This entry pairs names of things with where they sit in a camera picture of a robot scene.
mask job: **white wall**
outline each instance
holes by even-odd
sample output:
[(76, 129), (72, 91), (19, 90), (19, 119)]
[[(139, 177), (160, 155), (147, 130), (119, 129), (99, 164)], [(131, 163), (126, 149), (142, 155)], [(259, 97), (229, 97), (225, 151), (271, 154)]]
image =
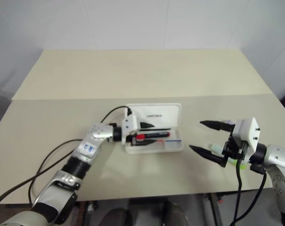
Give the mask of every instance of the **white wall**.
[(285, 95), (285, 0), (0, 0), (0, 95), (49, 49), (240, 48)]

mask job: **beige table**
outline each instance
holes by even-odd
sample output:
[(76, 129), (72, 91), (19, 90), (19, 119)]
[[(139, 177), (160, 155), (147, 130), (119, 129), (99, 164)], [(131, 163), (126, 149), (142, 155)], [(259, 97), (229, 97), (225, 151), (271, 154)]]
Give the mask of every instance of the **beige table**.
[[(199, 124), (200, 120), (235, 121), (254, 116), (261, 126), (261, 143), (285, 146), (285, 109), (239, 51), (151, 51), (149, 54), (150, 57), (147, 51), (44, 52), (0, 123), (0, 194), (33, 175), (56, 145), (84, 137), (91, 124), (100, 121), (113, 107), (126, 103), (181, 103), (180, 128), (185, 149), (180, 153), (129, 155), (119, 143), (107, 144), (86, 175), (79, 200), (236, 190), (234, 166), (221, 168), (188, 147), (189, 144), (223, 145), (228, 138), (228, 133), (208, 129)], [(103, 62), (107, 66), (93, 70), (90, 61), (98, 55), (103, 59), (98, 65)], [(157, 59), (149, 61), (152, 55), (157, 55)], [(140, 61), (127, 61), (133, 56), (140, 56)], [(172, 66), (175, 58), (182, 61)], [(116, 74), (110, 65), (115, 65)], [(143, 79), (139, 76), (135, 80), (135, 72), (144, 73), (140, 71), (142, 65), (145, 74), (151, 73), (150, 67), (156, 65), (157, 70), (149, 75), (158, 85), (156, 90), (137, 85)], [(162, 76), (158, 75), (165, 71), (164, 66), (168, 68), (167, 82), (162, 82)], [(71, 71), (76, 70), (72, 68), (78, 68), (80, 73), (74, 75)], [(85, 77), (84, 72), (88, 71), (93, 73)], [(102, 76), (94, 77), (96, 72)], [(114, 76), (119, 80), (114, 78), (111, 84), (109, 78)], [(174, 87), (174, 92), (164, 90), (168, 86)], [(122, 111), (115, 112), (107, 122), (121, 118)], [(62, 148), (48, 165), (75, 146)], [(63, 164), (37, 179), (35, 190), (41, 190)], [(261, 176), (246, 169), (242, 170), (242, 180), (244, 190), (256, 189)], [(28, 202), (27, 188), (15, 191), (3, 203)]]

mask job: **black cable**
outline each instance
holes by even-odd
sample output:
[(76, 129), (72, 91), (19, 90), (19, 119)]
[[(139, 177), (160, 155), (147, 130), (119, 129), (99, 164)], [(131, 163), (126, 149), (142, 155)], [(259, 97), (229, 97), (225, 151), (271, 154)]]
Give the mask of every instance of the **black cable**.
[(51, 169), (52, 167), (54, 167), (55, 165), (57, 165), (59, 162), (61, 162), (64, 158), (66, 158), (67, 156), (69, 156), (72, 152), (74, 151), (74, 149), (69, 152), (68, 154), (66, 154), (64, 157), (62, 157), (61, 159), (57, 160), (55, 163), (53, 163), (51, 166), (47, 167), (46, 169), (44, 169), (43, 171), (41, 171), (40, 173), (36, 174), (35, 176), (27, 179), (26, 181), (23, 181), (22, 183), (14, 186), (13, 188), (7, 190), (6, 192), (4, 192), (1, 196), (0, 196), (0, 202), (6, 197), (8, 196), (10, 193), (12, 193), (13, 191), (17, 190), (18, 188), (22, 187), (23, 185), (27, 184), (28, 182), (30, 182), (33, 179), (36, 179), (38, 176), (42, 175), (43, 173), (47, 172), (49, 169)]
[[(43, 162), (41, 163), (41, 165), (40, 165), (38, 171), (36, 172), (36, 175), (41, 171), (41, 169), (42, 169), (44, 163), (45, 163), (46, 160), (51, 156), (52, 153), (54, 153), (54, 152), (55, 152), (57, 149), (59, 149), (61, 146), (65, 145), (65, 144), (68, 144), (68, 143), (70, 143), (70, 142), (73, 142), (73, 141), (82, 141), (82, 139), (67, 140), (67, 141), (61, 143), (61, 144), (60, 144), (59, 146), (57, 146), (56, 148), (54, 148), (54, 149), (45, 157), (45, 159), (44, 159)], [(31, 200), (31, 189), (32, 189), (32, 186), (33, 186), (33, 184), (34, 184), (34, 182), (35, 182), (35, 179), (36, 179), (36, 178), (34, 178), (34, 179), (31, 181), (31, 183), (30, 183), (30, 185), (29, 185), (29, 188), (28, 188), (28, 200), (29, 200), (29, 203), (30, 203), (31, 205), (32, 205), (32, 203), (33, 203), (32, 200)]]
[(234, 224), (231, 225), (231, 226), (234, 226), (236, 224), (238, 207), (239, 207), (240, 199), (241, 199), (241, 192), (242, 192), (242, 179), (241, 179), (241, 175), (240, 175), (241, 161), (242, 161), (242, 159), (239, 158), (237, 160), (237, 162), (236, 162), (236, 177), (237, 177), (237, 180), (238, 180), (238, 189), (237, 189), (237, 197), (236, 197), (236, 210), (235, 210), (235, 214), (234, 214), (234, 217), (233, 217)]
[(116, 109), (119, 109), (119, 108), (127, 108), (128, 109), (128, 115), (130, 115), (132, 113), (131, 109), (128, 106), (119, 106), (119, 107), (112, 109), (108, 114), (106, 114), (106, 116), (100, 122), (103, 123), (104, 120), (109, 116), (109, 114), (111, 114), (113, 111), (115, 111)]
[(252, 210), (252, 208), (255, 206), (255, 204), (256, 204), (256, 202), (257, 202), (259, 196), (261, 195), (261, 192), (262, 192), (262, 190), (263, 190), (263, 188), (264, 188), (264, 185), (265, 185), (265, 183), (266, 183), (266, 179), (267, 179), (267, 174), (265, 173), (264, 176), (263, 176), (263, 180), (262, 180), (262, 182), (261, 182), (261, 185), (260, 185), (260, 187), (259, 187), (259, 190), (257, 191), (257, 193), (256, 193), (256, 195), (255, 195), (255, 197), (254, 197), (252, 203), (250, 204), (249, 208), (248, 208), (248, 209), (246, 210), (246, 212), (243, 213), (239, 218), (237, 218), (235, 221), (233, 221), (233, 222), (230, 224), (231, 226), (232, 226), (232, 225), (235, 225), (236, 222), (238, 222), (239, 220), (243, 219), (244, 217), (246, 217), (246, 216), (250, 213), (250, 211)]

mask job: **tabletop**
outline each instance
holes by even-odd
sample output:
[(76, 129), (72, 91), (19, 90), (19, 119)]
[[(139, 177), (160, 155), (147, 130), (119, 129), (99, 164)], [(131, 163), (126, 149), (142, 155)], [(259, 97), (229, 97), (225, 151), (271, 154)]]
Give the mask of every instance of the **tabletop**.
[[(239, 50), (46, 50), (0, 122), (0, 194), (35, 174), (60, 143), (83, 138), (111, 109), (133, 103), (180, 103), (179, 153), (127, 154), (105, 144), (87, 173), (79, 200), (235, 191), (235, 167), (208, 161), (189, 148), (223, 146), (224, 131), (201, 120), (255, 117), (259, 142), (285, 146), (285, 109)], [(119, 122), (123, 110), (107, 122)], [(77, 143), (56, 152), (47, 165)], [(40, 191), (58, 164), (35, 183)], [(257, 189), (261, 175), (242, 170), (243, 189)], [(271, 187), (270, 179), (266, 187)], [(2, 203), (26, 203), (28, 185)]]

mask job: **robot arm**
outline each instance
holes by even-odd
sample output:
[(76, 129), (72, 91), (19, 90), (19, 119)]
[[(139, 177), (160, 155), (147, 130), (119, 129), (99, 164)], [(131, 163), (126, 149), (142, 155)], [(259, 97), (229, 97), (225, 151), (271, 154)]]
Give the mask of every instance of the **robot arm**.
[(241, 158), (251, 163), (250, 169), (271, 177), (278, 208), (285, 226), (285, 148), (277, 145), (258, 144), (260, 129), (254, 118), (239, 120), (235, 125), (219, 121), (202, 121), (202, 124), (216, 130), (230, 132), (228, 141), (223, 148), (223, 157), (216, 156), (200, 147), (190, 146), (204, 158), (226, 166), (228, 158)]
[(64, 223), (76, 202), (75, 190), (81, 187), (86, 172), (100, 154), (105, 141), (122, 141), (140, 129), (135, 115), (128, 115), (121, 127), (98, 123), (74, 150), (66, 165), (43, 188), (30, 211), (24, 211), (8, 219), (1, 226), (48, 226)]

